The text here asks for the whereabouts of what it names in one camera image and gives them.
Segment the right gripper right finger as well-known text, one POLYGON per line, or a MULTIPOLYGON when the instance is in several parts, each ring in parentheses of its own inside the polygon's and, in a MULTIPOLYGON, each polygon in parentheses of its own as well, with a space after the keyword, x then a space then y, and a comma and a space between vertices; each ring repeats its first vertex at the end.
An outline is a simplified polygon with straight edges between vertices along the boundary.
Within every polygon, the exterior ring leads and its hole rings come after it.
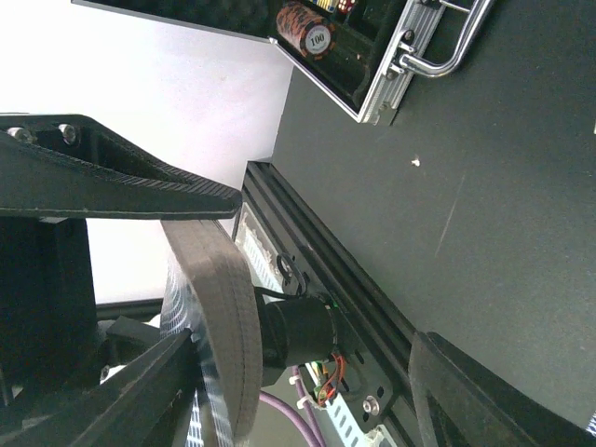
POLYGON ((595 436, 522 394, 434 332, 412 340, 409 378, 425 446, 593 446, 595 436))

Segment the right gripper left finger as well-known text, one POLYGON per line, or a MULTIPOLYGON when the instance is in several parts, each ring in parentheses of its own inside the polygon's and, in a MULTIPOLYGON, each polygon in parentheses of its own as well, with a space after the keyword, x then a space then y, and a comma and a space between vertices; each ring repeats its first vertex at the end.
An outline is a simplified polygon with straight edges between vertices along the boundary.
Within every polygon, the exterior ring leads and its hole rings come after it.
POLYGON ((3 446, 184 446, 194 396, 194 346, 184 330, 151 347, 65 409, 3 446))

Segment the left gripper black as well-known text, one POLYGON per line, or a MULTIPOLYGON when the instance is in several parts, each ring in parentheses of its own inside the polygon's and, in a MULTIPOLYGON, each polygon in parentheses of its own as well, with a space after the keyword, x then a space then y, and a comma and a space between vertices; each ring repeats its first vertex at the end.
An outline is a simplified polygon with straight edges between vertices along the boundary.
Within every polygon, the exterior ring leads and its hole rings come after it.
POLYGON ((105 365, 85 220, 219 220, 233 187, 86 115, 1 116, 1 406, 94 387, 105 365))

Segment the blue playing card deck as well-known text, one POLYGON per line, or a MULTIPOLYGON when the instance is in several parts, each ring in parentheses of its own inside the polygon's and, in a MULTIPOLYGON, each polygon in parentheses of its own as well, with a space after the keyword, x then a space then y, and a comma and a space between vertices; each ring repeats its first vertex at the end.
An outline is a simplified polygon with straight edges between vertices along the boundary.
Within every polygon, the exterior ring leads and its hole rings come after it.
POLYGON ((244 446, 263 379, 260 320, 248 264, 214 221, 165 221, 169 272, 163 337, 191 332, 194 411, 206 446, 244 446))

